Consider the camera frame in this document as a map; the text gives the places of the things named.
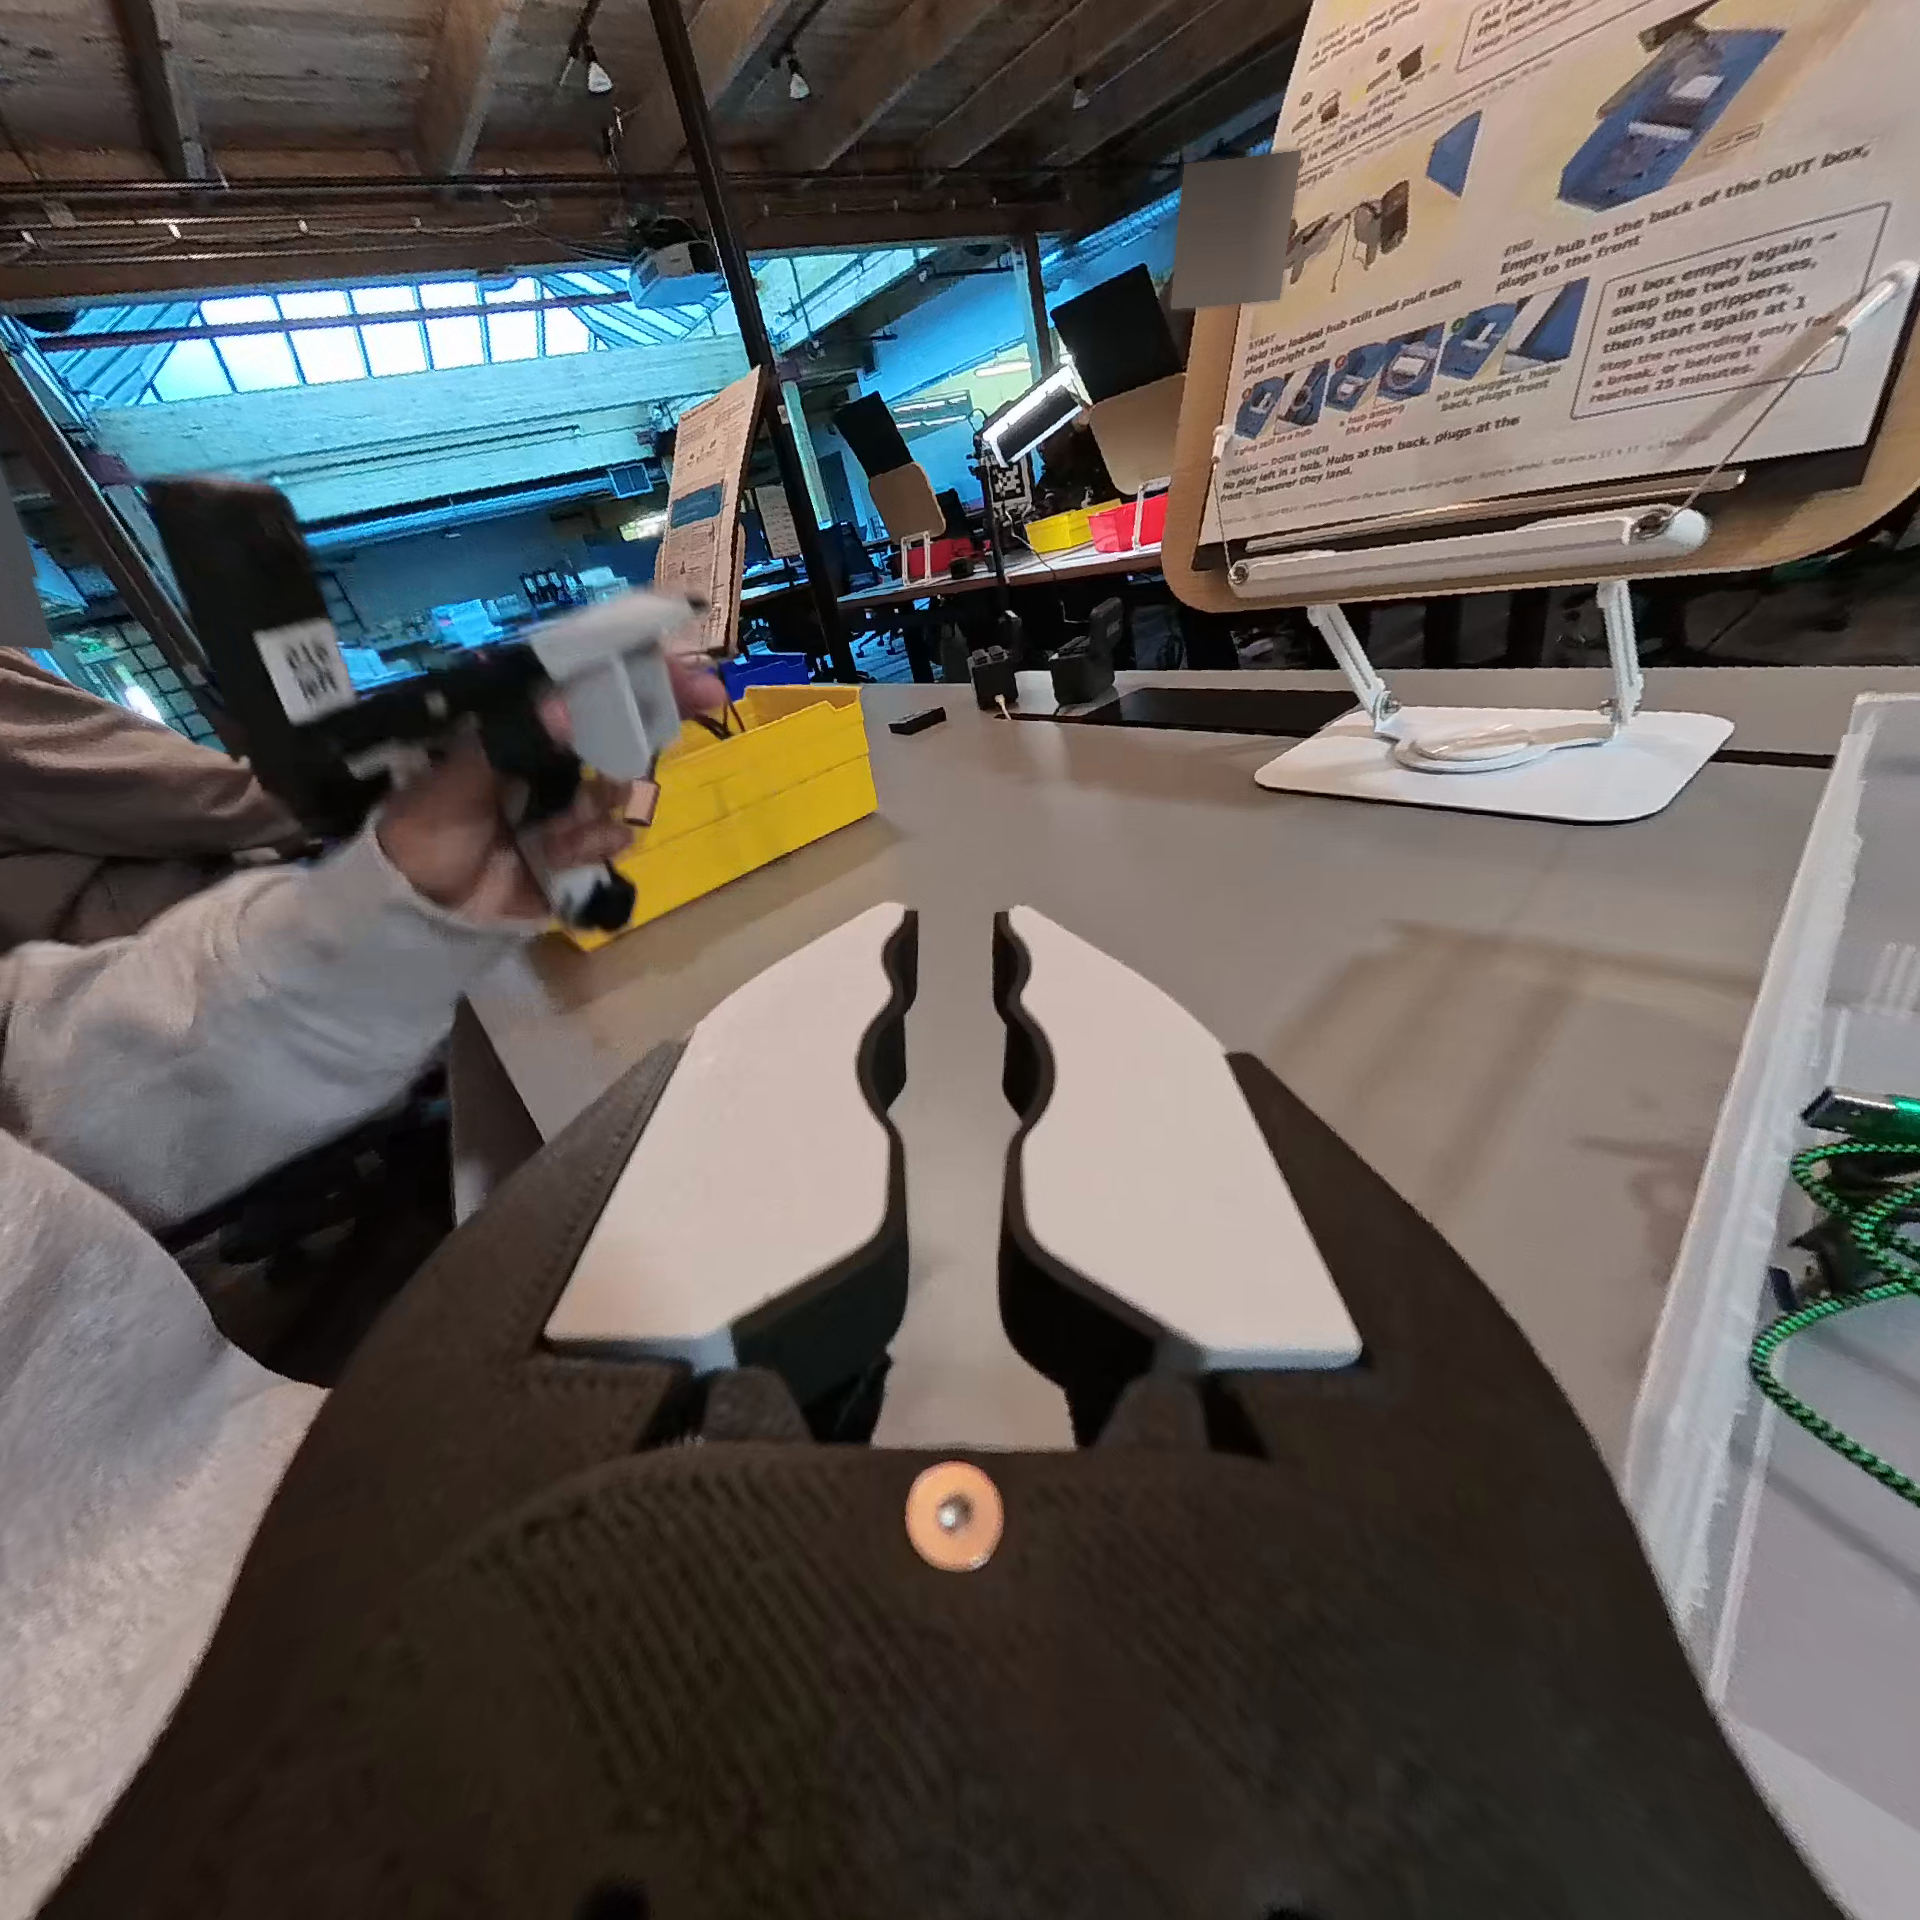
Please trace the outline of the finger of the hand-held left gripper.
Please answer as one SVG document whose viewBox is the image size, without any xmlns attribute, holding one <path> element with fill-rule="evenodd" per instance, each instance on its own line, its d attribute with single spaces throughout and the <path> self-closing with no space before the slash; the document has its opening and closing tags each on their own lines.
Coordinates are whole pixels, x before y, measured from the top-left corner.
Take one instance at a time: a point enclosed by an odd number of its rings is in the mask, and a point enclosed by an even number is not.
<svg viewBox="0 0 1920 1920">
<path fill-rule="evenodd" d="M 676 655 L 705 629 L 708 603 L 675 592 L 621 592 L 532 629 L 529 648 L 547 676 L 591 676 L 602 668 Z"/>
<path fill-rule="evenodd" d="M 610 781 L 652 781 L 683 729 L 671 657 L 624 655 L 569 682 L 577 755 Z"/>
</svg>

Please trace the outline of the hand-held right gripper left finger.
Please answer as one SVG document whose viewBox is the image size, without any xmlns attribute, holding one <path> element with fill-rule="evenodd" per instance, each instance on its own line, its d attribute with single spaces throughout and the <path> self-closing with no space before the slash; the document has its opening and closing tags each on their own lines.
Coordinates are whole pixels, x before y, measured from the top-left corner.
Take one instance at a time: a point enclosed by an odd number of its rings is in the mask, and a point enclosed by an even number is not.
<svg viewBox="0 0 1920 1920">
<path fill-rule="evenodd" d="M 789 954 L 689 1035 L 544 1323 L 555 1354 L 855 1394 L 906 1320 L 916 912 Z"/>
</svg>

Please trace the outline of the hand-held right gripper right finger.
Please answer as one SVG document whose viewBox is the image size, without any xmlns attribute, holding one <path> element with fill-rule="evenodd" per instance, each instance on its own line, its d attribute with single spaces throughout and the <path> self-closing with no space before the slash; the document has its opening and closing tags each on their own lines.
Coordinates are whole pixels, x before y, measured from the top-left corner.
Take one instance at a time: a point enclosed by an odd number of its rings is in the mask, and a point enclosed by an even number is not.
<svg viewBox="0 0 1920 1920">
<path fill-rule="evenodd" d="M 1021 1360 L 1069 1403 L 1352 1370 L 1353 1313 L 1217 1035 L 1031 906 L 997 915 L 992 995 L 1015 1114 L 999 1320 Z"/>
</svg>

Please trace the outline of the yellow plastic bin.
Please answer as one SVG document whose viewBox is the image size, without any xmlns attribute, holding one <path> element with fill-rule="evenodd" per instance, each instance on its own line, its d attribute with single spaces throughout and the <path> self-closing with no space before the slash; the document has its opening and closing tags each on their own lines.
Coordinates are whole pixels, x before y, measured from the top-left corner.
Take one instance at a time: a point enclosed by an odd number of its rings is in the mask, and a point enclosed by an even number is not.
<svg viewBox="0 0 1920 1920">
<path fill-rule="evenodd" d="M 615 861 L 633 889 L 621 931 L 661 922 L 877 815 L 855 687 L 754 688 L 746 735 L 689 756 Z"/>
</svg>

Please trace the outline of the clear plastic box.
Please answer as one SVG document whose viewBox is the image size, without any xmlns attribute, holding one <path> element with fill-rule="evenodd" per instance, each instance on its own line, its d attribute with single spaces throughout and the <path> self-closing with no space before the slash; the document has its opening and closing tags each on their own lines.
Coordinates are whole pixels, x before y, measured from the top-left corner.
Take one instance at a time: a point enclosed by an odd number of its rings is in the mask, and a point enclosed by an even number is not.
<svg viewBox="0 0 1920 1920">
<path fill-rule="evenodd" d="M 1672 1274 L 1623 1490 L 1696 1679 L 1848 1916 L 1919 1914 L 1916 1505 L 1749 1375 L 1837 1229 L 1793 1156 L 1826 1093 L 1916 1098 L 1919 703 L 1852 714 Z"/>
</svg>

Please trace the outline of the person's left forearm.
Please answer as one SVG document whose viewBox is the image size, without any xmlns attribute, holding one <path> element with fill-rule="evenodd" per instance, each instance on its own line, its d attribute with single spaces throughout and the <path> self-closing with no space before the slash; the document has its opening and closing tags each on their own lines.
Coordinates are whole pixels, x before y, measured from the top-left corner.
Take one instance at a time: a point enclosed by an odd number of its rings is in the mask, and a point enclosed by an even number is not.
<svg viewBox="0 0 1920 1920">
<path fill-rule="evenodd" d="M 396 1103 L 547 927 L 431 903 L 363 829 L 108 945 L 5 957 L 5 1241 L 175 1228 Z"/>
</svg>

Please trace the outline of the light grey desk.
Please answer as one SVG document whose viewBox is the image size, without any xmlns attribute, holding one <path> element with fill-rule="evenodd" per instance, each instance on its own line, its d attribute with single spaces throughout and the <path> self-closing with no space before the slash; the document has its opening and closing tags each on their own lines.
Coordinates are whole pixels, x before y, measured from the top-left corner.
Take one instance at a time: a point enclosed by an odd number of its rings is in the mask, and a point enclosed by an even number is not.
<svg viewBox="0 0 1920 1920">
<path fill-rule="evenodd" d="M 887 723 L 945 706 L 949 723 Z M 1673 1264 L 1826 763 L 1723 760 L 1623 827 L 1271 796 L 1255 737 L 980 716 L 868 688 L 881 812 L 607 951 L 543 947 L 461 1012 L 455 1209 L 649 1047 L 877 903 L 919 909 L 911 1306 L 881 1441 L 1061 1449 L 1001 1331 L 992 920 L 1033 906 L 1255 1055 L 1517 1320 L 1626 1485 Z"/>
</svg>

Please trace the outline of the black desk strip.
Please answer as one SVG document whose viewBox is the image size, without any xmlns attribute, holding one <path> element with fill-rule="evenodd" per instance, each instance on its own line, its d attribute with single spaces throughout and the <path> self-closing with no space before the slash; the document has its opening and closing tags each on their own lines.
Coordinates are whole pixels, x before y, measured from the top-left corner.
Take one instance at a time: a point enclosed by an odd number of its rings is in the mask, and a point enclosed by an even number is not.
<svg viewBox="0 0 1920 1920">
<path fill-rule="evenodd" d="M 1588 714 L 1611 692 L 1594 668 L 1407 669 L 1389 688 L 1408 708 L 1544 708 Z M 1645 714 L 1709 714 L 1733 723 L 1729 760 L 1829 763 L 1869 692 L 1850 668 L 1659 668 Z M 1018 679 L 1015 720 L 1306 738 L 1355 706 L 1336 674 L 1132 674 L 1090 706 L 1063 708 L 1043 673 Z"/>
</svg>

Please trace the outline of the person's left hand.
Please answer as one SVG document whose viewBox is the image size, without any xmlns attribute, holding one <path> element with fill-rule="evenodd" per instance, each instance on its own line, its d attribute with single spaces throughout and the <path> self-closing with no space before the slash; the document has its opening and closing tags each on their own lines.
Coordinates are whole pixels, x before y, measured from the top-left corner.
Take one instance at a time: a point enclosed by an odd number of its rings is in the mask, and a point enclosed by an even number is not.
<svg viewBox="0 0 1920 1920">
<path fill-rule="evenodd" d="M 604 869 L 632 843 L 632 791 L 586 773 L 563 812 L 513 823 L 516 784 L 493 768 L 479 723 L 467 719 L 418 779 L 392 791 L 375 840 L 396 873 L 452 917 L 547 929 L 555 920 L 547 879 Z"/>
</svg>

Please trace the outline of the cardboard sign board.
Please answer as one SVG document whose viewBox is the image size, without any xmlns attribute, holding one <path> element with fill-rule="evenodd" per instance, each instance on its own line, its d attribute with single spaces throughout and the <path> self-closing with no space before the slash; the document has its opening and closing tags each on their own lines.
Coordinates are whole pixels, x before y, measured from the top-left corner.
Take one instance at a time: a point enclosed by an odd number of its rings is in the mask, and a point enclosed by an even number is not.
<svg viewBox="0 0 1920 1920">
<path fill-rule="evenodd" d="M 693 608 L 695 635 L 717 658 L 736 652 L 739 595 L 748 567 L 740 506 L 767 388 L 767 372 L 749 369 L 717 395 L 687 410 L 668 475 L 652 592 Z"/>
</svg>

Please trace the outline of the small black board back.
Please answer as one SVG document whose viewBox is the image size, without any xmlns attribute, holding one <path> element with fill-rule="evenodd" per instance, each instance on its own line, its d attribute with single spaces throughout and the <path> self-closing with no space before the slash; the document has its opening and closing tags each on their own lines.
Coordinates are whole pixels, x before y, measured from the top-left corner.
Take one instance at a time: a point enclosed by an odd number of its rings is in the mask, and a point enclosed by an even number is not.
<svg viewBox="0 0 1920 1920">
<path fill-rule="evenodd" d="M 866 475 L 871 503 L 893 544 L 945 535 L 945 506 L 927 468 L 911 455 L 906 435 L 881 395 L 841 405 L 832 428 Z"/>
</svg>

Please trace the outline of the black pole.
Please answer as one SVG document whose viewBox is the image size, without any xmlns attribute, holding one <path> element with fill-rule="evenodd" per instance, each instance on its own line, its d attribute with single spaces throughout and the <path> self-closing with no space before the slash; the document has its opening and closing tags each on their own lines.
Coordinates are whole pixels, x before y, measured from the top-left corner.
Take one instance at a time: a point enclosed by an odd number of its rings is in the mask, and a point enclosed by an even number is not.
<svg viewBox="0 0 1920 1920">
<path fill-rule="evenodd" d="M 778 354 L 767 331 L 749 251 L 746 250 L 736 227 L 729 169 L 724 167 L 716 141 L 714 116 L 706 103 L 700 61 L 693 50 L 690 27 L 680 2 L 652 2 L 648 10 L 656 26 L 663 71 L 680 113 L 689 160 L 703 191 L 712 242 L 736 312 L 740 341 L 753 369 L 760 372 L 764 397 L 768 397 L 772 407 L 775 464 L 786 508 L 795 521 L 800 557 L 808 577 L 808 595 L 819 619 L 823 652 L 835 682 L 857 684 L 857 666 L 852 661 L 841 608 L 836 603 L 840 597 L 827 572 L 823 525 L 808 487 L 808 457 L 800 451 L 795 432 L 795 426 L 804 418 L 795 416 L 793 403 L 784 395 L 778 380 Z"/>
</svg>

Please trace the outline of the LED light bar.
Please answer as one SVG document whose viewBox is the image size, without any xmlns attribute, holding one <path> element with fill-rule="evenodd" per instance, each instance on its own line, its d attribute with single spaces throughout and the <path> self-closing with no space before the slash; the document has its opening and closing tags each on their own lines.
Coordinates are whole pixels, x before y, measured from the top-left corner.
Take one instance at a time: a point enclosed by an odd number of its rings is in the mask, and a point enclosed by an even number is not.
<svg viewBox="0 0 1920 1920">
<path fill-rule="evenodd" d="M 1057 367 L 1028 392 L 999 407 L 978 429 L 986 457 L 1001 468 L 1018 467 L 1028 453 L 1069 428 L 1089 410 L 1089 395 L 1069 362 Z"/>
</svg>

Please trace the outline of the large black board back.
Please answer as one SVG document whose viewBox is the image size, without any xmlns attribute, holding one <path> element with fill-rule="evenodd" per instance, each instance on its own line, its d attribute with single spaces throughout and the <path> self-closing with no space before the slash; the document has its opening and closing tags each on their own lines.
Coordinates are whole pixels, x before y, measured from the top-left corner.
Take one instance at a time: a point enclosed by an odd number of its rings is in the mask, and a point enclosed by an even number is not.
<svg viewBox="0 0 1920 1920">
<path fill-rule="evenodd" d="M 1108 277 L 1058 305 L 1052 323 L 1115 493 L 1165 485 L 1185 410 L 1185 349 L 1153 273 L 1133 266 Z"/>
</svg>

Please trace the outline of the wooden display board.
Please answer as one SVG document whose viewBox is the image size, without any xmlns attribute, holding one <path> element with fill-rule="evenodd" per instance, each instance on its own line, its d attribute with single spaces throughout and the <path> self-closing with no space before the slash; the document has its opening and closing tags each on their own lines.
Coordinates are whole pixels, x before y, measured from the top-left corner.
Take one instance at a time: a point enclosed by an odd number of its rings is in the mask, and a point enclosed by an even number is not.
<svg viewBox="0 0 1920 1920">
<path fill-rule="evenodd" d="M 1277 156 L 1290 153 L 1298 160 L 1296 151 L 1276 149 L 1276 136 L 1273 151 Z M 1287 284 L 1292 209 L 1287 219 L 1276 212 L 1234 210 L 1236 241 L 1248 242 L 1257 253 L 1276 251 L 1281 256 L 1285 267 L 1281 296 Z M 1180 468 L 1173 481 L 1169 540 L 1192 547 L 1192 565 L 1180 577 L 1180 589 L 1183 597 L 1200 608 L 1234 608 L 1240 597 L 1227 583 L 1227 569 L 1240 557 L 1271 556 L 1300 547 L 1372 547 L 1424 538 L 1483 535 L 1554 515 L 1605 512 L 1623 508 L 1634 498 L 1676 501 L 1693 481 L 1708 473 L 1669 473 L 1637 483 L 1548 492 L 1544 496 L 1511 496 L 1458 509 L 1365 519 L 1353 525 L 1323 525 L 1255 541 L 1227 540 L 1217 512 L 1217 464 L 1226 441 L 1221 428 L 1224 405 L 1231 395 L 1240 317 L 1247 305 L 1200 316 L 1192 339 L 1192 370 L 1180 437 Z M 1690 572 L 1771 569 L 1810 557 L 1821 549 L 1848 544 L 1900 508 L 1916 492 L 1916 296 L 1905 317 L 1906 329 L 1903 352 L 1896 360 L 1896 380 L 1876 437 L 1867 448 L 1858 448 L 1852 455 L 1832 453 L 1771 464 L 1739 463 L 1727 467 L 1698 503 L 1713 521 L 1709 540 L 1688 561 L 1643 565 L 1639 577 L 1663 579 L 1666 575 Z M 1573 572 L 1517 572 L 1500 565 L 1495 572 L 1481 575 L 1460 588 L 1575 583 L 1585 581 Z M 1353 597 L 1408 597 L 1426 588 L 1443 585 L 1397 583 L 1362 588 Z M 1300 601 L 1282 592 L 1257 592 L 1248 603 L 1269 608 L 1300 605 Z"/>
</svg>

